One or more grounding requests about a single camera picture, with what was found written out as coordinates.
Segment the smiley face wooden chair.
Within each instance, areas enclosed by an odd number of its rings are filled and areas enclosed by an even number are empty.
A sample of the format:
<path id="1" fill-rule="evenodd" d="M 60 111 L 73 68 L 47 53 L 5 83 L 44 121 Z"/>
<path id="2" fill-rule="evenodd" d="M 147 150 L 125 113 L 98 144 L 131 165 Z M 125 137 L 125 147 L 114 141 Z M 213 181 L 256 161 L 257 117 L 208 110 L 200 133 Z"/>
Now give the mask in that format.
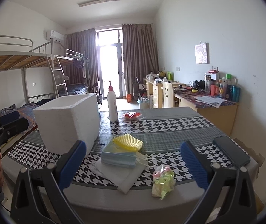
<path id="1" fill-rule="evenodd" d="M 163 107 L 173 108 L 174 107 L 174 90 L 172 83 L 166 81 L 163 82 Z"/>

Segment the red snack packet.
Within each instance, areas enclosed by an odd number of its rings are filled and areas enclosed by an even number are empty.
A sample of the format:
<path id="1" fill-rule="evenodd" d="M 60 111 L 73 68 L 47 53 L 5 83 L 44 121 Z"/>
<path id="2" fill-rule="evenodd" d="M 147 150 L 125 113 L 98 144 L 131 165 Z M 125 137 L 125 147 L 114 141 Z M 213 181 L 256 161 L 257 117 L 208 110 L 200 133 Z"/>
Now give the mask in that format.
<path id="1" fill-rule="evenodd" d="M 140 112 L 127 112 L 123 115 L 126 121 L 136 121 L 144 118 L 143 114 Z"/>

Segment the teal tumbler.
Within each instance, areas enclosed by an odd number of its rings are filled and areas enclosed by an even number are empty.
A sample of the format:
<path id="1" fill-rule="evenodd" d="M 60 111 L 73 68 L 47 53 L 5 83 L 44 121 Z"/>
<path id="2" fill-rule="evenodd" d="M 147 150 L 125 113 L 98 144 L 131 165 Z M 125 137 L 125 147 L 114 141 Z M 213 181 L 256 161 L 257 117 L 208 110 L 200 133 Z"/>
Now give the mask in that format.
<path id="1" fill-rule="evenodd" d="M 238 103 L 239 98 L 240 98 L 240 87 L 234 85 L 232 87 L 232 102 Z"/>

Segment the yellow foam fruit net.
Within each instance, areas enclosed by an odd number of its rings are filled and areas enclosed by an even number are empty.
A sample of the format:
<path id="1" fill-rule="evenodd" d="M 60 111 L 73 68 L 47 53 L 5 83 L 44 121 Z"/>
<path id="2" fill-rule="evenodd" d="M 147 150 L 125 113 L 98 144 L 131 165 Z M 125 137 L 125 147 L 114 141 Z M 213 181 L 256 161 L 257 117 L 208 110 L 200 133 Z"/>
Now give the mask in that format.
<path id="1" fill-rule="evenodd" d="M 143 142 L 141 140 L 127 133 L 113 138 L 113 143 L 129 152 L 137 152 L 143 146 Z"/>

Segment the papers on desk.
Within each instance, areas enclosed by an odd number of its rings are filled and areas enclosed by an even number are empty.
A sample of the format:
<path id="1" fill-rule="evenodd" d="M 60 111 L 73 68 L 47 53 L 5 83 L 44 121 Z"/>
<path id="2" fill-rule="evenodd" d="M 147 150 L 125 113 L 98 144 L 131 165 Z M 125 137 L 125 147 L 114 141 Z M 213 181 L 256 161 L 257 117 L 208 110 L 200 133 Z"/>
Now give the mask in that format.
<path id="1" fill-rule="evenodd" d="M 227 100 L 217 97 L 200 96 L 195 97 L 195 102 L 199 105 L 200 108 L 219 108 L 220 106 L 224 105 Z"/>

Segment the metal bunk bed near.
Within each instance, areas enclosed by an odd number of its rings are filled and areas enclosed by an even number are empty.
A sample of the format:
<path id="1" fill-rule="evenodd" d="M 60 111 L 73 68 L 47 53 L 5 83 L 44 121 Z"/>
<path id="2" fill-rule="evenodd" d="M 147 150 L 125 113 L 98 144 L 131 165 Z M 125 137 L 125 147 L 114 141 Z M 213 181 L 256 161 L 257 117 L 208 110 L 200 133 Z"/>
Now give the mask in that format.
<path id="1" fill-rule="evenodd" d="M 33 96 L 57 96 L 62 84 L 54 75 L 72 62 L 61 43 L 34 47 L 32 39 L 0 35 L 0 110 L 20 107 Z"/>

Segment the wooden desk near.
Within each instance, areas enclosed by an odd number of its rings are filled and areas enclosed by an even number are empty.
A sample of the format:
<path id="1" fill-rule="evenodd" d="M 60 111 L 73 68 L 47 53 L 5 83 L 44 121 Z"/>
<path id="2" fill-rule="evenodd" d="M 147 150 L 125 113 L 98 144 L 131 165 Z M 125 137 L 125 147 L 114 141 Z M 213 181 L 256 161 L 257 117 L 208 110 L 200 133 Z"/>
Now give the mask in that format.
<path id="1" fill-rule="evenodd" d="M 179 107 L 190 107 L 210 122 L 212 122 L 222 132 L 231 135 L 238 103 L 224 101 L 220 107 L 216 108 L 206 103 L 196 101 L 196 97 L 204 96 L 204 93 L 192 93 L 191 91 L 175 91 L 174 97 L 178 99 Z"/>

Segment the wooden desk far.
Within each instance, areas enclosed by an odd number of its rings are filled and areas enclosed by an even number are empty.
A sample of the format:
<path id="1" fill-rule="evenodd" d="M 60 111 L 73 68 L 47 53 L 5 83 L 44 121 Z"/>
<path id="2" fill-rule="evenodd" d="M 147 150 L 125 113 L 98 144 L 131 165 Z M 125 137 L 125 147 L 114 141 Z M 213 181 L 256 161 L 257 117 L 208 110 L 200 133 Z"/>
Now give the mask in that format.
<path id="1" fill-rule="evenodd" d="M 144 82 L 146 84 L 147 97 L 150 99 L 150 102 L 152 103 L 151 108 L 163 108 L 163 81 L 156 83 L 155 80 L 149 80 L 144 78 Z M 179 83 L 176 81 L 171 81 L 168 83 L 172 83 L 173 90 L 184 85 L 183 83 Z"/>

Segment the brown curtain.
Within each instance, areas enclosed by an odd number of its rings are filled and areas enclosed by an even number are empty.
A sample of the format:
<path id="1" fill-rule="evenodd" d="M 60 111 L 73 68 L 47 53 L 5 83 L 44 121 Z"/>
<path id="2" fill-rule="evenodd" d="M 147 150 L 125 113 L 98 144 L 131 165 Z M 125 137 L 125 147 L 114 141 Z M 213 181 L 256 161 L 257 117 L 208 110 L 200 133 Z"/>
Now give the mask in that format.
<path id="1" fill-rule="evenodd" d="M 158 73 L 156 39 L 151 24 L 124 24 L 123 63 L 126 92 L 133 93 L 133 83 L 150 72 Z"/>
<path id="2" fill-rule="evenodd" d="M 99 79 L 99 66 L 96 48 L 96 31 L 94 28 L 68 34 L 66 47 L 73 53 L 74 62 L 64 67 L 69 77 L 68 84 L 87 84 L 89 90 Z"/>

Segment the blue plaid quilt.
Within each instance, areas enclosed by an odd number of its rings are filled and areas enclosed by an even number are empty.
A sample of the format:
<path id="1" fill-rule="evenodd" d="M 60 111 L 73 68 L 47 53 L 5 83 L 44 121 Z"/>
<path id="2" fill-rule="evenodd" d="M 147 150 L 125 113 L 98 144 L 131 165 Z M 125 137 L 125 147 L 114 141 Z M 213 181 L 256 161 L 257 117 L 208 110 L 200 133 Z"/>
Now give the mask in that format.
<path id="1" fill-rule="evenodd" d="M 19 118 L 25 118 L 28 121 L 28 129 L 36 126 L 35 115 L 33 110 L 39 107 L 35 103 L 24 104 L 17 108 L 15 104 L 10 107 L 3 108 L 0 110 L 0 124 L 5 125 Z"/>

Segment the white air conditioner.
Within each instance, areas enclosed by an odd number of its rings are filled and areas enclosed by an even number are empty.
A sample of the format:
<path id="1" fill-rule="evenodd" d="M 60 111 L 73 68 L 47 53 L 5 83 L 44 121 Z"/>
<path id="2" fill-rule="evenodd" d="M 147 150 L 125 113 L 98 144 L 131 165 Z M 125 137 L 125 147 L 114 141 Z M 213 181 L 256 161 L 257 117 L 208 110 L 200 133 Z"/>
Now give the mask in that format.
<path id="1" fill-rule="evenodd" d="M 46 39 L 48 41 L 53 39 L 54 41 L 62 43 L 64 41 L 64 35 L 54 30 L 49 30 L 46 32 Z"/>

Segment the white pump lotion bottle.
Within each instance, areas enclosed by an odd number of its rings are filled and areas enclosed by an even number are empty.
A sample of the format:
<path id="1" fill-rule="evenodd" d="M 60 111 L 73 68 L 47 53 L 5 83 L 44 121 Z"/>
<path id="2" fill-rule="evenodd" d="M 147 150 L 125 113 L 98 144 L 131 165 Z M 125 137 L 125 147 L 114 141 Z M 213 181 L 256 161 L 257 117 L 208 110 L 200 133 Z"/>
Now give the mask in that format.
<path id="1" fill-rule="evenodd" d="M 114 92 L 112 81 L 109 81 L 109 91 L 107 94 L 107 103 L 109 109 L 109 119 L 111 122 L 116 122 L 118 120 L 118 110 L 117 110 L 117 98 Z"/>

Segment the black smartphone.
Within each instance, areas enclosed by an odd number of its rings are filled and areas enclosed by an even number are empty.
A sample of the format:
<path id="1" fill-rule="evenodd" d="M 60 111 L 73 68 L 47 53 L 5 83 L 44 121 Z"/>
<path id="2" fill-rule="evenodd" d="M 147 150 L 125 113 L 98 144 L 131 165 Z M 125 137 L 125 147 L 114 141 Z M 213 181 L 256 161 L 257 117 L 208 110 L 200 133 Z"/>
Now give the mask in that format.
<path id="1" fill-rule="evenodd" d="M 246 164 L 250 163 L 250 157 L 248 157 L 248 155 L 246 155 L 246 153 L 228 136 L 213 138 L 213 143 L 225 153 L 236 168 L 246 166 Z"/>

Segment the black headphones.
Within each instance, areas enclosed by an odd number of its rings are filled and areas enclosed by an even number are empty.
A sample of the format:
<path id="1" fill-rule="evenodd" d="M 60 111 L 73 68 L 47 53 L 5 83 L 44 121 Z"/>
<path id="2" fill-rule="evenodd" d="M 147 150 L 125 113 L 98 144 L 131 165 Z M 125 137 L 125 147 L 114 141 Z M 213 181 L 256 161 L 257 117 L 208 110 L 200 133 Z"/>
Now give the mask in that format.
<path id="1" fill-rule="evenodd" d="M 198 91 L 204 91 L 204 88 L 205 88 L 205 81 L 204 80 L 195 80 L 193 81 L 192 83 L 192 87 L 193 89 L 195 90 L 198 90 Z"/>

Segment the clear water bottle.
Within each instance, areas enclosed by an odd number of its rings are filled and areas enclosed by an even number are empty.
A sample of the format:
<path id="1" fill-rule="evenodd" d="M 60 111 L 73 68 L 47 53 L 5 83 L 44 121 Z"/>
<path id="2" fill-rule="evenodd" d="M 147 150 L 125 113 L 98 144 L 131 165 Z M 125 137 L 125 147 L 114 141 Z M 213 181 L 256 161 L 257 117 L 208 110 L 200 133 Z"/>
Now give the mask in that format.
<path id="1" fill-rule="evenodd" d="M 209 73 L 205 73 L 204 92 L 208 95 L 210 95 L 210 85 L 211 85 L 211 75 Z"/>

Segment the pink wall picture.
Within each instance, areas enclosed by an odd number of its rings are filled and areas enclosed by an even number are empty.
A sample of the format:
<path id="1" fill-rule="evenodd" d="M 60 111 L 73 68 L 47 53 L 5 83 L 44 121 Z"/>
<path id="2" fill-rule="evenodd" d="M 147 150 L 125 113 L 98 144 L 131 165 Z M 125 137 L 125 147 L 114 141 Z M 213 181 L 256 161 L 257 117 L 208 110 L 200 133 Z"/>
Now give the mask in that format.
<path id="1" fill-rule="evenodd" d="M 208 64 L 208 49 L 207 43 L 200 43 L 194 46 L 195 49 L 195 63 Z"/>

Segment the ceiling tube light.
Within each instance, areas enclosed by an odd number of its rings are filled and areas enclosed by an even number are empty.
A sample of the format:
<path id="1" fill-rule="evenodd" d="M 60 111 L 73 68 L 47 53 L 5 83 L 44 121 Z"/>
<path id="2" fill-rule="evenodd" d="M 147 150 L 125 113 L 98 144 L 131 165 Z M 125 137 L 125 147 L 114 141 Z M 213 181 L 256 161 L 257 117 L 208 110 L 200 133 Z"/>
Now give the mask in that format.
<path id="1" fill-rule="evenodd" d="M 79 7 L 86 7 L 86 6 L 108 3 L 108 2 L 114 2 L 114 1 L 121 1 L 121 0 L 92 0 L 92 1 L 85 1 L 82 3 L 78 3 L 78 6 Z"/>

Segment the white bucket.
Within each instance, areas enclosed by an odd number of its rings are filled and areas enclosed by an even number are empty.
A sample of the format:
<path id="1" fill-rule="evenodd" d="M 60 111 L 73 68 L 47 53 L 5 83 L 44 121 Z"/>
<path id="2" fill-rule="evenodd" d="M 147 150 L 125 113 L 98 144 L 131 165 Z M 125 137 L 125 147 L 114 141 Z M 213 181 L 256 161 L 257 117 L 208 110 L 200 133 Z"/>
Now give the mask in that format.
<path id="1" fill-rule="evenodd" d="M 150 109 L 150 102 L 147 97 L 140 97 L 138 99 L 140 109 Z"/>

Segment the left brown curtain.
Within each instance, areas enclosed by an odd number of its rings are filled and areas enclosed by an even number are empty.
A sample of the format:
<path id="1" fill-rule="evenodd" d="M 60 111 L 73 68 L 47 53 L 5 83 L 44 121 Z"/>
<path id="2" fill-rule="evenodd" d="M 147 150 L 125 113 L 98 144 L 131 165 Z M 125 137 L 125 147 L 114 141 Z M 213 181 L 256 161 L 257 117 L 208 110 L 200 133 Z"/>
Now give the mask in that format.
<path id="1" fill-rule="evenodd" d="M 69 77 L 68 84 L 87 84 L 89 90 L 99 79 L 99 66 L 96 48 L 96 31 L 94 28 L 68 34 L 66 47 L 73 53 L 74 62 L 64 67 Z"/>

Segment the orange container on floor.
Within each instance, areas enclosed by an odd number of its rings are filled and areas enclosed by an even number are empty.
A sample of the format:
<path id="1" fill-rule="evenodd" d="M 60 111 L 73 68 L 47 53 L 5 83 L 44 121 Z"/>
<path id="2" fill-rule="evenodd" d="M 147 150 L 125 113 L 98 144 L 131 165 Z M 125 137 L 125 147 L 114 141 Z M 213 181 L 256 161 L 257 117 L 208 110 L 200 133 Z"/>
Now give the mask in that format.
<path id="1" fill-rule="evenodd" d="M 127 94 L 126 95 L 126 100 L 128 103 L 131 103 L 132 102 L 132 95 L 131 94 Z"/>

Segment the metal bunk bed far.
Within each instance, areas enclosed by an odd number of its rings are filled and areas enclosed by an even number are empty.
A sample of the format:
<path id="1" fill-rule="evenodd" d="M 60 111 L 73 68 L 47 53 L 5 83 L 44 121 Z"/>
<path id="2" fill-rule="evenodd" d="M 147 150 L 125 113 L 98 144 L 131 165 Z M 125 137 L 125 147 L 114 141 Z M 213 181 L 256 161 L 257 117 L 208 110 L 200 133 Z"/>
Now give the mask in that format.
<path id="1" fill-rule="evenodd" d="M 89 59 L 70 49 L 64 56 L 55 56 L 50 62 L 56 97 L 81 95 L 89 92 Z"/>

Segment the white paper tissues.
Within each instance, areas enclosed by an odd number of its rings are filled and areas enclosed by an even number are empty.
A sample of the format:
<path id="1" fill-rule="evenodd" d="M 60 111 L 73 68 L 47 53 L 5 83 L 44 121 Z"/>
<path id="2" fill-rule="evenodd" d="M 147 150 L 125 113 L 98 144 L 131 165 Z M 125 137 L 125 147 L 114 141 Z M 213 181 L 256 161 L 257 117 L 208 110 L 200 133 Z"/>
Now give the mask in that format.
<path id="1" fill-rule="evenodd" d="M 101 160 L 89 165 L 93 173 L 112 182 L 123 194 L 128 193 L 147 166 L 148 161 L 141 158 L 137 160 L 133 168 L 104 164 Z"/>

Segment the blue face mask stack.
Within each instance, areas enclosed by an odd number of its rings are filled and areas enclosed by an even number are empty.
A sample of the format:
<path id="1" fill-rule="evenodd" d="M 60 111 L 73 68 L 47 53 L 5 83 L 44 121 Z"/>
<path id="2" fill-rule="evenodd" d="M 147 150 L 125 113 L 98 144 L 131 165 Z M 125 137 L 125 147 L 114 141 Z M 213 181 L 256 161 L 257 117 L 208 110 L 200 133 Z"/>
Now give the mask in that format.
<path id="1" fill-rule="evenodd" d="M 144 155 L 139 152 L 129 152 L 118 147 L 112 141 L 103 148 L 101 162 L 103 164 L 125 168 L 134 168 L 137 163 L 148 166 L 148 161 Z"/>

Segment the wooden desk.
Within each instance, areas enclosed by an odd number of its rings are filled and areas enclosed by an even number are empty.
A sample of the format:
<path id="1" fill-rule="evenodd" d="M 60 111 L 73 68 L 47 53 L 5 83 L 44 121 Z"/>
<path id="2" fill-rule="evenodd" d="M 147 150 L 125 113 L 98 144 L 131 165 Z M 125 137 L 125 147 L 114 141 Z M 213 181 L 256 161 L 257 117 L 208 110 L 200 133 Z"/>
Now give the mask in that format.
<path id="1" fill-rule="evenodd" d="M 150 99 L 150 102 L 152 103 L 151 108 L 163 108 L 163 81 L 156 83 L 155 80 L 149 80 L 144 78 L 144 82 L 146 84 L 147 97 Z M 173 90 L 184 85 L 183 83 L 179 83 L 176 81 L 171 81 L 168 83 L 172 83 Z"/>
<path id="2" fill-rule="evenodd" d="M 175 91 L 174 97 L 178 99 L 179 107 L 190 107 L 210 122 L 212 122 L 222 132 L 231 135 L 238 103 L 224 101 L 220 107 L 216 108 L 206 103 L 196 101 L 196 97 L 204 96 L 204 93 L 192 93 L 191 91 Z"/>

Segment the metal bunk bed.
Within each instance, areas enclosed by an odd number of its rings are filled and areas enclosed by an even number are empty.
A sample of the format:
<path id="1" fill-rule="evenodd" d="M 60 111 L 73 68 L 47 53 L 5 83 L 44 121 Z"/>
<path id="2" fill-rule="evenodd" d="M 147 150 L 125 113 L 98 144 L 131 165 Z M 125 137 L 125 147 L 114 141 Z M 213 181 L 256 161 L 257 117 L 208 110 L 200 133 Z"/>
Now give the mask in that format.
<path id="1" fill-rule="evenodd" d="M 64 56 L 55 56 L 50 62 L 56 97 L 81 95 L 89 92 L 89 59 L 70 49 Z"/>
<path id="2" fill-rule="evenodd" d="M 34 47 L 32 39 L 0 35 L 0 110 L 20 107 L 33 96 L 57 96 L 62 84 L 54 75 L 72 62 L 61 43 Z"/>

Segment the houndstooth tablecloth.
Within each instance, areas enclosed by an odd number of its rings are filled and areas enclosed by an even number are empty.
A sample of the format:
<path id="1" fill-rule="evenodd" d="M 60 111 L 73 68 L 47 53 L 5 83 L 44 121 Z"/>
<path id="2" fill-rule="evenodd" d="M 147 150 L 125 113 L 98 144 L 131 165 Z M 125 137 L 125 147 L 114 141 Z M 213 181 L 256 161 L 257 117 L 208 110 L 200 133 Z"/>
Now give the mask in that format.
<path id="1" fill-rule="evenodd" d="M 143 141 L 141 153 L 154 158 L 158 164 L 167 164 L 174 171 L 175 189 L 165 199 L 151 194 L 153 169 L 146 168 L 127 194 L 120 193 L 111 181 L 94 174 L 94 164 L 112 136 L 129 133 Z M 203 191 L 197 187 L 180 155 L 180 145 L 190 141 L 198 152 L 223 167 L 231 167 L 226 155 L 213 143 L 223 136 L 212 122 L 190 108 L 148 109 L 140 120 L 120 118 L 111 123 L 108 114 L 100 116 L 99 136 L 89 155 L 84 158 L 74 181 L 65 195 L 76 213 L 85 222 L 98 222 L 111 215 L 128 218 L 150 216 L 169 211 L 185 218 L 199 200 Z"/>

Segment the white styrofoam box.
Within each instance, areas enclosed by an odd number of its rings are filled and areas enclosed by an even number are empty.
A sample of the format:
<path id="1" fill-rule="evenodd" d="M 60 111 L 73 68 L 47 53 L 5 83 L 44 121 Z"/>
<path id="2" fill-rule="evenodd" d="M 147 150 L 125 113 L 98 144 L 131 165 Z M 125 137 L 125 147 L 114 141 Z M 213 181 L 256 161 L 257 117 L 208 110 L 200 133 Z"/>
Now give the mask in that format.
<path id="1" fill-rule="evenodd" d="M 61 96 L 33 110 L 47 150 L 65 154 L 78 140 L 88 155 L 99 134 L 100 116 L 95 93 Z"/>

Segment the pink green plastic bag bundle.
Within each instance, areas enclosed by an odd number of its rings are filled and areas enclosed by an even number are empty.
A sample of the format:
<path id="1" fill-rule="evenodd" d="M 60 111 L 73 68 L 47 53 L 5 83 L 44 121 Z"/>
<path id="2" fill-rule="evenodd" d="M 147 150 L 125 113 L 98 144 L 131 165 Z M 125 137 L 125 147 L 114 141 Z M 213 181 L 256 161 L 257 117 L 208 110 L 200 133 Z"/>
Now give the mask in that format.
<path id="1" fill-rule="evenodd" d="M 163 200 L 169 192 L 174 190 L 175 184 L 174 172 L 170 166 L 159 165 L 153 173 L 152 196 Z"/>

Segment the right brown curtain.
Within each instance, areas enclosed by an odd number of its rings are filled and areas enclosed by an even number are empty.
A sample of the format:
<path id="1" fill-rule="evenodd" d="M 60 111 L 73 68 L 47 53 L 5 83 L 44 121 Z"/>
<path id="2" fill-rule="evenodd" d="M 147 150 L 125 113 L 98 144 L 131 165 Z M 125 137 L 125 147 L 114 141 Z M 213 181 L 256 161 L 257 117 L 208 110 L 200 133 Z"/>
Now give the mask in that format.
<path id="1" fill-rule="evenodd" d="M 124 24 L 123 63 L 126 92 L 133 93 L 133 83 L 150 72 L 158 73 L 156 39 L 151 24 Z"/>

